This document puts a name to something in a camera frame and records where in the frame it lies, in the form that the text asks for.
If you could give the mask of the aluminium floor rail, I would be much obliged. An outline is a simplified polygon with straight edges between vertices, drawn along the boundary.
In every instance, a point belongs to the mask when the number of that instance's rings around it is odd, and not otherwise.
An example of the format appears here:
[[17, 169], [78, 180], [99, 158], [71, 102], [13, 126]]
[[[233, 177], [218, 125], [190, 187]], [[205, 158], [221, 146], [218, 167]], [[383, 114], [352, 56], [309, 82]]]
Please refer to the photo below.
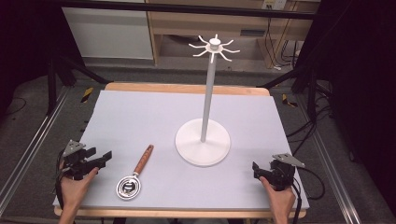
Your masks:
[[361, 224], [360, 216], [355, 208], [354, 203], [351, 201], [347, 189], [342, 181], [341, 176], [336, 170], [332, 159], [325, 147], [318, 131], [314, 131], [313, 139], [316, 146], [318, 157], [322, 163], [323, 169], [326, 176], [329, 179], [329, 183], [332, 187], [332, 192], [338, 202], [339, 208], [343, 214], [346, 224]]
[[54, 121], [57, 119], [60, 111], [62, 110], [62, 107], [64, 106], [64, 102], [70, 90], [70, 87], [61, 88], [59, 95], [55, 98], [55, 106], [41, 122], [39, 128], [35, 132], [35, 135], [29, 142], [29, 145], [23, 151], [21, 158], [13, 169], [6, 184], [0, 190], [0, 217], [5, 213], [7, 206], [9, 205], [13, 195], [15, 194], [19, 184], [21, 183], [21, 180], [23, 179], [27, 169], [32, 163], [35, 154], [41, 147], [43, 141], [45, 140], [46, 136], [50, 131], [50, 128], [52, 127]]

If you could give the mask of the black curtain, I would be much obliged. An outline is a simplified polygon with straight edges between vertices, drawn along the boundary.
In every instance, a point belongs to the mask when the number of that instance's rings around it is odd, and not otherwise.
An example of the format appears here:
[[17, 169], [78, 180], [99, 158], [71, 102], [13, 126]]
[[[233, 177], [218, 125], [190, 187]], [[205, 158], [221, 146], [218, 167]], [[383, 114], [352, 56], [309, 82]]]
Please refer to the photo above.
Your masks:
[[396, 216], [396, 0], [320, 0], [298, 64], [332, 83], [342, 133]]
[[0, 0], [0, 118], [17, 87], [44, 76], [55, 55], [84, 64], [63, 9], [47, 0]]

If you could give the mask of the person's right hand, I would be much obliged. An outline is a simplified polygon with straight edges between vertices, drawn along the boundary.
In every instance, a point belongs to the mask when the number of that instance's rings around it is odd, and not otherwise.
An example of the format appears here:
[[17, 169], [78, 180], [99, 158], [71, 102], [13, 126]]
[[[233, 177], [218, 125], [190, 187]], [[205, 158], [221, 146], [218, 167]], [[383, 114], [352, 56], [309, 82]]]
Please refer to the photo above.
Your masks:
[[295, 195], [291, 188], [276, 191], [265, 177], [261, 176], [260, 181], [268, 194], [273, 216], [277, 219], [288, 218], [295, 202]]

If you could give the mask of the white power strip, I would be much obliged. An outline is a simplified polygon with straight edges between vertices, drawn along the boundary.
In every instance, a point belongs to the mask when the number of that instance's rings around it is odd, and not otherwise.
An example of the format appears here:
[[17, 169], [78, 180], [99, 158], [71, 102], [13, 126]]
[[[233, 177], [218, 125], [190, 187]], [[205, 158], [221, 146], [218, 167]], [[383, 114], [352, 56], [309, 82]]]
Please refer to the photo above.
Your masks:
[[287, 0], [263, 0], [262, 9], [283, 10]]

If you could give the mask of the yellow black tape marker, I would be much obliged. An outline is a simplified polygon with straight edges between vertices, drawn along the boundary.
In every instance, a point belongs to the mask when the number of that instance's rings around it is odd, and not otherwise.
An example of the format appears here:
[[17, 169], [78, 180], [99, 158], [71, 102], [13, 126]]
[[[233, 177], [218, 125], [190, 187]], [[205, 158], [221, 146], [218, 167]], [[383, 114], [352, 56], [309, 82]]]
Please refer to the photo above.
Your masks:
[[89, 87], [89, 88], [87, 88], [87, 89], [84, 91], [84, 94], [83, 94], [83, 96], [82, 96], [82, 98], [81, 98], [81, 102], [82, 102], [82, 103], [86, 103], [86, 102], [88, 101], [90, 95], [92, 94], [92, 91], [93, 91], [93, 87]]
[[290, 101], [288, 100], [287, 94], [284, 94], [284, 93], [282, 94], [282, 104], [283, 104], [283, 105], [289, 105], [289, 106], [291, 106], [291, 107], [298, 107], [297, 103], [290, 102]]

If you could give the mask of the white hook rack stand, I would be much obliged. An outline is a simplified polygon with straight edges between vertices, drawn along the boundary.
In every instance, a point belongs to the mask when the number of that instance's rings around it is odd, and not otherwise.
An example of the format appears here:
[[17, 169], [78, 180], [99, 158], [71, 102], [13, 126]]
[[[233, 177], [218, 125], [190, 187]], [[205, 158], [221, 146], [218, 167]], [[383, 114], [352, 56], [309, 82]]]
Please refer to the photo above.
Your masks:
[[223, 161], [231, 148], [231, 137], [228, 131], [221, 124], [209, 118], [217, 58], [220, 56], [230, 62], [231, 59], [227, 58], [223, 52], [238, 53], [239, 50], [226, 49], [226, 46], [232, 44], [233, 40], [223, 43], [218, 34], [209, 40], [204, 40], [200, 35], [198, 38], [202, 42], [201, 46], [190, 44], [192, 48], [203, 49], [201, 53], [195, 54], [195, 57], [209, 54], [203, 116], [183, 124], [177, 131], [175, 144], [178, 154], [186, 162], [199, 167], [209, 167]]

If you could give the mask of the white panel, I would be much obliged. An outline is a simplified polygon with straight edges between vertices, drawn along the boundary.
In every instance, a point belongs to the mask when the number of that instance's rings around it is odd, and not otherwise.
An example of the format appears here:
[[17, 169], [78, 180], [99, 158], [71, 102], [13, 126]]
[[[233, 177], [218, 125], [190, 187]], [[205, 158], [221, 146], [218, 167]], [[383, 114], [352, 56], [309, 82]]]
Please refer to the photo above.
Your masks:
[[63, 12], [83, 57], [153, 59], [145, 12], [72, 7]]

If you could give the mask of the metal strainer with wooden handle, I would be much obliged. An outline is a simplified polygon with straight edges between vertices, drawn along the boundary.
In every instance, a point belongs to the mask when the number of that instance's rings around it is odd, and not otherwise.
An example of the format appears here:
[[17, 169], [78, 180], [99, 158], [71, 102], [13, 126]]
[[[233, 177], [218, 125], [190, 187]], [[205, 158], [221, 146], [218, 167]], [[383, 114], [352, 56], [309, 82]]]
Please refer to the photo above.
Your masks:
[[154, 149], [153, 145], [149, 145], [144, 151], [142, 157], [140, 158], [138, 164], [134, 168], [132, 175], [127, 175], [123, 177], [116, 186], [116, 193], [122, 200], [128, 201], [132, 200], [141, 190], [141, 182], [139, 180], [139, 175], [143, 171], [145, 165], [147, 164], [149, 157]]

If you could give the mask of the black horizontal frame bar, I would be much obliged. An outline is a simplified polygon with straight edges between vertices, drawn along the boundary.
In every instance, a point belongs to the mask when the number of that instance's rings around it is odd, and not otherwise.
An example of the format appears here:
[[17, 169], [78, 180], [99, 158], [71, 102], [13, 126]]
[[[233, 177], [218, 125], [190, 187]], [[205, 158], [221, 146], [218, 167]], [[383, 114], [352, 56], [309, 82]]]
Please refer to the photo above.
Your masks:
[[59, 5], [60, 7], [242, 16], [242, 17], [256, 17], [256, 18], [313, 20], [318, 16], [317, 13], [313, 13], [313, 12], [249, 9], [249, 8], [237, 8], [237, 7], [206, 7], [206, 6], [174, 5], [174, 4], [127, 3], [127, 2], [92, 1], [92, 0], [88, 0], [88, 1], [54, 0], [54, 3]]

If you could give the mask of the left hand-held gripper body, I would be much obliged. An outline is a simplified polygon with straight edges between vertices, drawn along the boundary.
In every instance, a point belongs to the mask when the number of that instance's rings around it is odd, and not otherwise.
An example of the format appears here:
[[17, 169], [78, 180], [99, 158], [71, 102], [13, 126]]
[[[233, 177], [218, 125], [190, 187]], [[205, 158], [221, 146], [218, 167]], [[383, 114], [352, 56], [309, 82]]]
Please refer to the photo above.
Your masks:
[[83, 157], [83, 150], [85, 145], [70, 140], [62, 155], [64, 159], [64, 165], [62, 172], [66, 175], [72, 176], [74, 180], [81, 180], [86, 174], [88, 174], [94, 167], [103, 168], [106, 165], [94, 165], [93, 160], [88, 161], [88, 158]]

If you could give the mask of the wooden cabinet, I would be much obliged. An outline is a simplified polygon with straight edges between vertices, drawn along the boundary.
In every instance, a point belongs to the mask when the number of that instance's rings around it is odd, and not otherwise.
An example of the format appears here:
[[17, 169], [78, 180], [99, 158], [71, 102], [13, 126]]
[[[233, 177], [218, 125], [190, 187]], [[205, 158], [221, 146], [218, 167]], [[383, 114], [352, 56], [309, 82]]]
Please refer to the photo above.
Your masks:
[[[151, 4], [174, 4], [206, 7], [262, 9], [263, 0], [145, 0]], [[287, 0], [284, 11], [316, 12], [320, 0]], [[280, 63], [286, 41], [304, 41], [311, 20], [256, 18], [242, 16], [150, 12], [153, 35], [253, 37], [259, 44], [264, 64], [270, 68]]]

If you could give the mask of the black metal stand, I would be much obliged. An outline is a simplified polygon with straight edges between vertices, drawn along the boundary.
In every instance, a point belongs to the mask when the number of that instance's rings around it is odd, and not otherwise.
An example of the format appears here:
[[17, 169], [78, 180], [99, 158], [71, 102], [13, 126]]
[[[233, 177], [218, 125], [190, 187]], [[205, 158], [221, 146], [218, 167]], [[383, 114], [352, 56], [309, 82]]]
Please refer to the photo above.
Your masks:
[[260, 88], [270, 90], [275, 85], [286, 81], [287, 79], [294, 78], [294, 83], [291, 86], [291, 90], [294, 93], [301, 93], [304, 89], [307, 89], [307, 116], [311, 121], [316, 123], [317, 121], [317, 110], [316, 110], [316, 92], [318, 88], [318, 76], [313, 66], [302, 65], [288, 73], [269, 81], [266, 84], [260, 85]]
[[49, 94], [48, 115], [54, 111], [57, 105], [56, 77], [59, 77], [65, 86], [73, 86], [77, 81], [72, 70], [78, 70], [83, 75], [90, 77], [100, 84], [111, 83], [111, 80], [100, 77], [93, 71], [86, 68], [84, 64], [76, 63], [63, 55], [52, 56], [48, 62], [47, 75]]

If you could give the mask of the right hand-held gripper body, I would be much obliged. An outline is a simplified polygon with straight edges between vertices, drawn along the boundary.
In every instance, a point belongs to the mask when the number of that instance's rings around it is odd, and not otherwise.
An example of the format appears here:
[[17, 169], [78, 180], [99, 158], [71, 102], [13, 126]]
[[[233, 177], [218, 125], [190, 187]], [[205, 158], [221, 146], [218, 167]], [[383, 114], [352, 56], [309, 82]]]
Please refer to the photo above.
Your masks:
[[292, 185], [295, 169], [305, 168], [305, 164], [289, 153], [276, 154], [273, 158], [270, 170], [261, 170], [261, 176], [264, 176], [276, 191], [281, 191]]

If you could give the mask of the person's left hand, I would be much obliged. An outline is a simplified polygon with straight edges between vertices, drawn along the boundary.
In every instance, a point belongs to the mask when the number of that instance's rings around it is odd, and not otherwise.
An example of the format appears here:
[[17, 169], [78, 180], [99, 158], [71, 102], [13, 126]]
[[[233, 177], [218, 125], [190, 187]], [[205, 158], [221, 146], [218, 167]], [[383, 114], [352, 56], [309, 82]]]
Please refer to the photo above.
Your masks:
[[74, 216], [79, 209], [89, 185], [97, 175], [99, 169], [94, 167], [83, 179], [74, 180], [70, 177], [61, 178], [61, 188], [64, 200], [63, 214]]

